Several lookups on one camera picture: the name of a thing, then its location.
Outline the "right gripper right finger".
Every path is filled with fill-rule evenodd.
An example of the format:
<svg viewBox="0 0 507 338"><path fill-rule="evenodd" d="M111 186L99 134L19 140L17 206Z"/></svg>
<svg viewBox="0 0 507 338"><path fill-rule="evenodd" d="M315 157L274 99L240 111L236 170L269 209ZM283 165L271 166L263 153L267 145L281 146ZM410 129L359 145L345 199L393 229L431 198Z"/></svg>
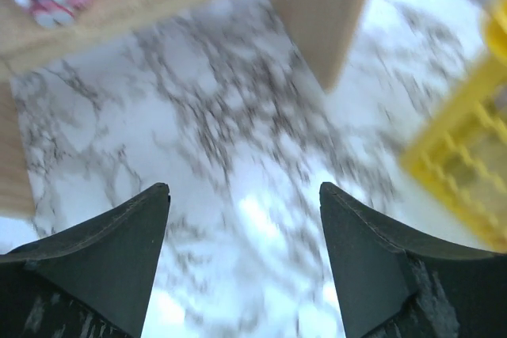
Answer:
<svg viewBox="0 0 507 338"><path fill-rule="evenodd" d="M319 195L346 336L505 336L505 255L425 234L330 182Z"/></svg>

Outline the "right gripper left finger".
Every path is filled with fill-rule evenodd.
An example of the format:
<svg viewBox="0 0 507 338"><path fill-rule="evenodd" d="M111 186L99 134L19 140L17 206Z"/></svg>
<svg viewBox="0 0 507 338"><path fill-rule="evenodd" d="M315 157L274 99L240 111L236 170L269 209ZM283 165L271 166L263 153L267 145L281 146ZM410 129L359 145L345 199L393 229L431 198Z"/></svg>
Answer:
<svg viewBox="0 0 507 338"><path fill-rule="evenodd" d="M1 256L3 337L139 337L170 209L167 184Z"/></svg>

